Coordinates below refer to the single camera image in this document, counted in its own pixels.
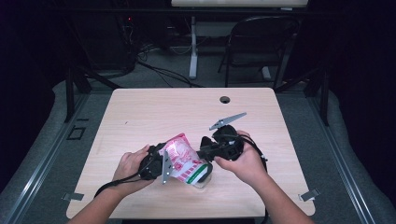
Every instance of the desk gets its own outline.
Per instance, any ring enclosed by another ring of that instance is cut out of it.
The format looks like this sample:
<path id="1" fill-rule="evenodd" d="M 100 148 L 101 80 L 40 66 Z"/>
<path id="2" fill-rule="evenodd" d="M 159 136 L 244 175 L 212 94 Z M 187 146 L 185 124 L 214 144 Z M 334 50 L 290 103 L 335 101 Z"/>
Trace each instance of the desk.
<path id="1" fill-rule="evenodd" d="M 172 7 L 306 7 L 308 0 L 172 0 Z M 197 78 L 196 21 L 191 17 L 191 63 L 189 78 Z"/>
<path id="2" fill-rule="evenodd" d="M 223 104 L 221 96 L 229 97 L 230 103 Z M 303 211 L 313 215 L 314 204 L 298 197 L 308 188 L 273 90 L 217 88 L 115 90 L 75 190 L 84 197 L 70 203 L 67 216 L 73 217 L 111 180 L 124 152 L 156 145 L 179 133 L 186 134 L 192 148 L 198 150 L 201 138 L 214 132 L 209 126 L 242 112 L 247 115 L 232 125 L 251 134 L 268 159 L 272 178 Z M 234 174 L 213 164 L 212 179 L 204 189 L 173 177 L 162 185 L 157 178 L 126 197 L 111 217 L 263 217 L 259 195 Z"/>

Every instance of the black chair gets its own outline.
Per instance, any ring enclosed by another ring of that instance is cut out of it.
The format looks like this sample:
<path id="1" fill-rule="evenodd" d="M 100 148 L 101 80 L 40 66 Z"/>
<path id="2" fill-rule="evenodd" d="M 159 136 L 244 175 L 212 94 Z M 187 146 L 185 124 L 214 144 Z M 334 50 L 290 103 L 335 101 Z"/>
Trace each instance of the black chair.
<path id="1" fill-rule="evenodd" d="M 277 66 L 276 86 L 288 40 L 298 32 L 299 22 L 292 17 L 250 17 L 232 29 L 221 67 L 226 64 L 225 87 L 228 87 L 231 67 Z"/>

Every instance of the table leg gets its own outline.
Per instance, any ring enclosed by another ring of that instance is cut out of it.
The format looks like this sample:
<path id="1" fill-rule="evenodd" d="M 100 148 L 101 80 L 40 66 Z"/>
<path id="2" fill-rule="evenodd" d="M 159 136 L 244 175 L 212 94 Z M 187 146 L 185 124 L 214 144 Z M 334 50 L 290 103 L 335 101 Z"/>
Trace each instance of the table leg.
<path id="1" fill-rule="evenodd" d="M 190 63 L 190 79 L 197 78 L 197 36 L 195 33 L 195 17 L 191 17 L 191 63 Z"/>

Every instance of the metal bracket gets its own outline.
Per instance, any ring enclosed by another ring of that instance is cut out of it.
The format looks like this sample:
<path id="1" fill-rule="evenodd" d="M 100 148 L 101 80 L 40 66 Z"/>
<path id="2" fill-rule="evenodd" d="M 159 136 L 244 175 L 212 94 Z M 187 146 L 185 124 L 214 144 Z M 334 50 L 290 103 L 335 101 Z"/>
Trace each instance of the metal bracket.
<path id="1" fill-rule="evenodd" d="M 71 202 L 72 200 L 81 201 L 83 197 L 84 195 L 79 193 L 65 193 L 62 199 Z"/>
<path id="2" fill-rule="evenodd" d="M 241 114 L 230 116 L 230 117 L 225 118 L 225 119 L 219 119 L 218 122 L 216 122 L 212 127 L 209 128 L 209 131 L 212 131 L 214 129 L 219 129 L 219 128 L 221 128 L 221 127 L 233 122 L 236 119 L 240 119 L 240 118 L 244 117 L 246 114 L 247 114 L 247 112 L 244 112 L 244 113 L 241 113 Z"/>
<path id="3" fill-rule="evenodd" d="M 172 174 L 173 164 L 169 157 L 168 151 L 163 150 L 163 184 L 168 181 L 169 176 Z"/>
<path id="4" fill-rule="evenodd" d="M 299 194 L 300 200 L 303 200 L 304 202 L 308 200 L 315 200 L 315 197 L 317 197 L 320 194 L 320 192 L 317 189 L 312 189 L 311 191 L 308 191 L 307 193 L 301 195 Z"/>

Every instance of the gray mat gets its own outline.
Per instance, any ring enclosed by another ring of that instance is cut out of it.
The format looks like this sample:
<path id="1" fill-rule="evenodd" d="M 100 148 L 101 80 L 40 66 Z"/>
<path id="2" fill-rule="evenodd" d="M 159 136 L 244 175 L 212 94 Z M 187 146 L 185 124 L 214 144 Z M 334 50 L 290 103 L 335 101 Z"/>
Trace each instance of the gray mat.
<path id="1" fill-rule="evenodd" d="M 62 150 L 22 223 L 66 222 L 66 192 L 74 192 L 93 138 L 105 112 L 109 95 L 91 95 L 75 125 L 85 128 L 80 140 L 64 140 Z M 359 223 L 329 154 L 329 145 L 320 132 L 307 100 L 301 94 L 278 95 L 290 136 L 302 165 L 308 187 L 321 195 L 315 200 L 317 223 Z"/>

